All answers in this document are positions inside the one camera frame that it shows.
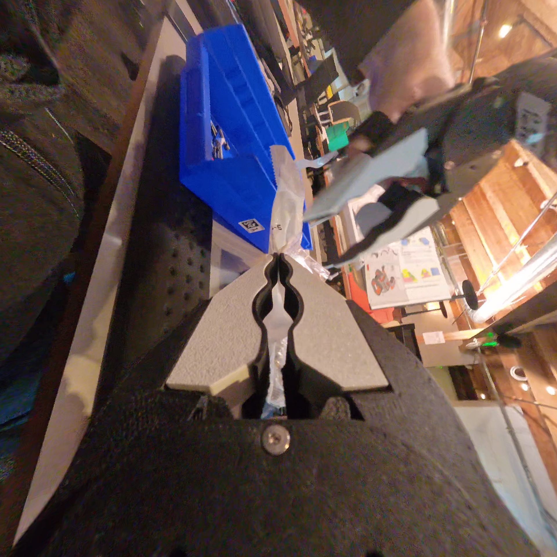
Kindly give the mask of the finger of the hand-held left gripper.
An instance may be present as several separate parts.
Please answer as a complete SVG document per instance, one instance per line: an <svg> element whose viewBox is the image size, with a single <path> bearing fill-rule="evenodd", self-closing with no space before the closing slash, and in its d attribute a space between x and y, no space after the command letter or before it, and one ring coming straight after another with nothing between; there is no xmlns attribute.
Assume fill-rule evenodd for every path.
<svg viewBox="0 0 557 557"><path fill-rule="evenodd" d="M360 207L354 222L363 238L344 254L331 258L326 267L342 267L356 262L411 236L427 226L440 209L437 200L414 187L388 186L372 203Z"/></svg>
<svg viewBox="0 0 557 557"><path fill-rule="evenodd" d="M359 153L338 164L329 186L305 211L303 222L320 223L337 215L348 201L387 179L428 178L427 149L428 132L421 128L374 156Z"/></svg>

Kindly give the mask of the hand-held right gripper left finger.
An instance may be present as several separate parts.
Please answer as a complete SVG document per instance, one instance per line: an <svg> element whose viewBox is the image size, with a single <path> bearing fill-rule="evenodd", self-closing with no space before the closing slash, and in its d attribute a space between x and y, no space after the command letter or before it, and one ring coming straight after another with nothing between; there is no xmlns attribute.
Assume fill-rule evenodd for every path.
<svg viewBox="0 0 557 557"><path fill-rule="evenodd" d="M264 319L272 311L278 255L268 254L208 302L166 387L222 398L243 418L261 417L270 355Z"/></svg>

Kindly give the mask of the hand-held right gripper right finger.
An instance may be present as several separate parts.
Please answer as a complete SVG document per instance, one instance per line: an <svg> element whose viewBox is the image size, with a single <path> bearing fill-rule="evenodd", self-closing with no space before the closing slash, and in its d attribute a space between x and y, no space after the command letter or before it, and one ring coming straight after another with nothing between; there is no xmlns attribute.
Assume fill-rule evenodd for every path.
<svg viewBox="0 0 557 557"><path fill-rule="evenodd" d="M292 320L282 369L289 419L313 419L330 398L389 387L347 300L291 256L280 255L284 309Z"/></svg>

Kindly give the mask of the numbered white plastic bag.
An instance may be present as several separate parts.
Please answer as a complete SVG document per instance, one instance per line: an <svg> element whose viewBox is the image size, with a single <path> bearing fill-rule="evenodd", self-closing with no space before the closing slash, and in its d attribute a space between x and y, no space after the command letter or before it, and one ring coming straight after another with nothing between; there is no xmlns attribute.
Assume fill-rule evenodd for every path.
<svg viewBox="0 0 557 557"><path fill-rule="evenodd" d="M305 187L301 170L287 147L274 145L270 150L277 189L271 214L268 253L287 254L325 281L329 272L302 247ZM270 378L262 419L287 416L282 370L287 358L287 335L294 320L285 309L285 296L285 287L277 280L272 289L272 309L263 319L270 356Z"/></svg>

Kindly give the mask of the blue plastic bin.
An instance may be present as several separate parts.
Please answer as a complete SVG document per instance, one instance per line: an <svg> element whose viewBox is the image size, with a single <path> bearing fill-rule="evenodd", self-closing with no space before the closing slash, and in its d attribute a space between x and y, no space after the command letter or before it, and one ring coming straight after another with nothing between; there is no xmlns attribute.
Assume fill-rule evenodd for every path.
<svg viewBox="0 0 557 557"><path fill-rule="evenodd" d="M213 28L187 42L180 76L179 179L230 229L268 251L276 180L270 147L294 151L245 27ZM211 124L231 156L212 160Z"/></svg>

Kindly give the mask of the person's left hand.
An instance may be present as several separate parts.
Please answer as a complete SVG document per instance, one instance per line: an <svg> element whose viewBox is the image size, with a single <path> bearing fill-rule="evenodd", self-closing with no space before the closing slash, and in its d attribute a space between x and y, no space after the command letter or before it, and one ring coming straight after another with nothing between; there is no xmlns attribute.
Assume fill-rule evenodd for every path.
<svg viewBox="0 0 557 557"><path fill-rule="evenodd" d="M455 84L443 43L436 1L414 1L376 44L352 79L371 81L372 110L397 122L413 104L442 94Z"/></svg>

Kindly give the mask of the green plastic bin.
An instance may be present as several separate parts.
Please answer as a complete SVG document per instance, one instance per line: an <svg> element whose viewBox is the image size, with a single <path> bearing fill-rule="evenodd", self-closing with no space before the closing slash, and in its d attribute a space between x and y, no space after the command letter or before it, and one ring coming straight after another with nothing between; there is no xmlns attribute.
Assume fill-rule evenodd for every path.
<svg viewBox="0 0 557 557"><path fill-rule="evenodd" d="M329 151L338 151L349 143L349 121L338 122L325 128L326 142Z"/></svg>

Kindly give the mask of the beige chair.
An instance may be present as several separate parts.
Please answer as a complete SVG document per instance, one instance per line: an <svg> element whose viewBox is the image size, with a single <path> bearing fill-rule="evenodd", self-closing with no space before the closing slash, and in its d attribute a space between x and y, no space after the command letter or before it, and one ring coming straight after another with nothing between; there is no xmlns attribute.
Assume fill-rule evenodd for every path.
<svg viewBox="0 0 557 557"><path fill-rule="evenodd" d="M335 101L328 105L331 125L348 122L353 128L361 124L359 108L350 101Z"/></svg>

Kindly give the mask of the white instruction sheet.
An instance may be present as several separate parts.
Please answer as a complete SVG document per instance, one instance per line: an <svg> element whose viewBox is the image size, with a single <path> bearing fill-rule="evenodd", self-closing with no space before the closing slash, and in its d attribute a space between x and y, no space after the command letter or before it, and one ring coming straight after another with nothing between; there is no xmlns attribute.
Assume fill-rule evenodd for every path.
<svg viewBox="0 0 557 557"><path fill-rule="evenodd" d="M448 300L452 290L428 228L400 242L399 268L409 303Z"/></svg>

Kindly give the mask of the toy instruction booklet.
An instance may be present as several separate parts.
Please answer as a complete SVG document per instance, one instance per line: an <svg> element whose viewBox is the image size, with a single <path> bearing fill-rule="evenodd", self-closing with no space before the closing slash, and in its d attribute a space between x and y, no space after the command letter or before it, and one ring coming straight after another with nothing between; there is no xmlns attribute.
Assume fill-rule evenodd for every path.
<svg viewBox="0 0 557 557"><path fill-rule="evenodd" d="M386 247L367 256L365 275L366 293L372 310L398 307L408 302L398 250Z"/></svg>

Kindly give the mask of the black round base stand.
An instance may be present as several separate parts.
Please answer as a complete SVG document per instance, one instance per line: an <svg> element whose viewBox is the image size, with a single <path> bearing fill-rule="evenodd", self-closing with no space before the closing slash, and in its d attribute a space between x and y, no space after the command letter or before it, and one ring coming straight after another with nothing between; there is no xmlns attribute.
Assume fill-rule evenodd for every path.
<svg viewBox="0 0 557 557"><path fill-rule="evenodd" d="M451 301L464 300L467 307L472 311L478 310L478 297L473 283L466 279L461 284L461 294L453 295Z"/></svg>

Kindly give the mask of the black perforated mat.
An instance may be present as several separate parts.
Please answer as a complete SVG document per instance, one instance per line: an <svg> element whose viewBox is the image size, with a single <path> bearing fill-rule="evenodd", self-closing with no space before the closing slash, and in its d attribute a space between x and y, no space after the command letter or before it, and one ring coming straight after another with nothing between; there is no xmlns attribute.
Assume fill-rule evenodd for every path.
<svg viewBox="0 0 557 557"><path fill-rule="evenodd" d="M121 380L147 358L167 368L209 298L213 212L179 180L184 67L170 55L160 68L102 379Z"/></svg>

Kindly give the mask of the silver ventilation duct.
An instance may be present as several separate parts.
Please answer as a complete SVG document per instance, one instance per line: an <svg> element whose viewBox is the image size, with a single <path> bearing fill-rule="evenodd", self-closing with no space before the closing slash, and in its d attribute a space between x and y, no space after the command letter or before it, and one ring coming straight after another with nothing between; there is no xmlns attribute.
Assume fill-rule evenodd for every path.
<svg viewBox="0 0 557 557"><path fill-rule="evenodd" d="M556 234L525 265L508 279L477 310L464 303L464 313L474 323L485 323L511 305L534 284L551 274L556 268Z"/></svg>

